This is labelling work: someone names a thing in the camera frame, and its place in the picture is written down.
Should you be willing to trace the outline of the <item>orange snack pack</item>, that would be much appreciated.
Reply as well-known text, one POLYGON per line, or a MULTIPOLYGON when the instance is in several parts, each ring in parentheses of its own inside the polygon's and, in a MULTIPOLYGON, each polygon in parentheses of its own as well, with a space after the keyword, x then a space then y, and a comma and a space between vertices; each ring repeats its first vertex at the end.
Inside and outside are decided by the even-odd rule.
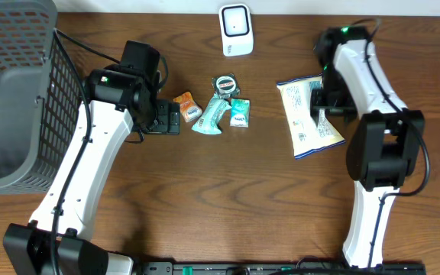
POLYGON ((180 113, 186 123, 191 122, 202 115, 202 109, 196 104, 191 92, 184 92, 173 99, 180 105, 180 113))

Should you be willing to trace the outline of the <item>light green pack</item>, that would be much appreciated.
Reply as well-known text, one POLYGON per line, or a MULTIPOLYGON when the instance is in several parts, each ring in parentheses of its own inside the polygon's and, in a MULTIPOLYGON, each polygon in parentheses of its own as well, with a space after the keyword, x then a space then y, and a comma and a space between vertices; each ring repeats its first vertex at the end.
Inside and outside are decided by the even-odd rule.
POLYGON ((218 127, 218 123, 222 119, 224 113, 230 109, 231 106, 227 100, 212 97, 202 116, 192 126, 192 130, 199 132, 200 134, 221 134, 222 131, 218 127))

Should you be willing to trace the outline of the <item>yellow snack bag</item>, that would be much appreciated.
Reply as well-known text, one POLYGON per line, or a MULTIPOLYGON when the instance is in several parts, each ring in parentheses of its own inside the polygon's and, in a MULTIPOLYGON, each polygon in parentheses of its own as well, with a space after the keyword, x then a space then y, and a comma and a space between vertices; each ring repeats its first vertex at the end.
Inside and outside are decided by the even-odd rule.
POLYGON ((296 160, 344 144, 345 139, 325 117, 316 111, 319 121, 311 116, 310 99, 315 89, 322 88, 322 74, 278 82, 296 160))

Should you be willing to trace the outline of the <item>small teal tissue pack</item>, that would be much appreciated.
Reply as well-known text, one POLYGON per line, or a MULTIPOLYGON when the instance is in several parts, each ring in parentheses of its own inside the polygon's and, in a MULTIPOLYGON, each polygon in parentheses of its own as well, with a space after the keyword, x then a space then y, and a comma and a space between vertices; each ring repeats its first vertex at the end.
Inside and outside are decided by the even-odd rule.
POLYGON ((231 100, 231 119, 232 127, 247 128, 249 126, 250 101, 247 99, 231 100))

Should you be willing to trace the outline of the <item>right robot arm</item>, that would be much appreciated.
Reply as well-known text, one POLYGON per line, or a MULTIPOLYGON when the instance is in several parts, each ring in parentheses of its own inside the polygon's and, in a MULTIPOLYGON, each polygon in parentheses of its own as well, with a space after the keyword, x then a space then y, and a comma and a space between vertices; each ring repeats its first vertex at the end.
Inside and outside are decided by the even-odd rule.
POLYGON ((374 35, 361 22, 323 31, 314 46, 321 86, 310 96, 317 125, 330 114, 358 120, 346 153, 354 205, 342 253, 347 266, 359 270, 383 267, 394 201, 420 193, 430 174, 423 113, 394 92, 377 59, 374 35))

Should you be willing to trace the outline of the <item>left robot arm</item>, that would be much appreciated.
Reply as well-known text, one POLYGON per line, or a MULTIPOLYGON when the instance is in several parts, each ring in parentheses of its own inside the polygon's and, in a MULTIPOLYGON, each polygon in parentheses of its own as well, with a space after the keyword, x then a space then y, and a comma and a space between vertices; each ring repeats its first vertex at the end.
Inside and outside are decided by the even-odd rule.
POLYGON ((112 164, 129 134, 178 135, 180 107, 157 97, 167 63, 151 45, 128 41, 120 61, 93 70, 77 125, 53 184, 27 225, 10 224, 3 247, 18 274, 136 274, 133 257, 91 242, 112 164))

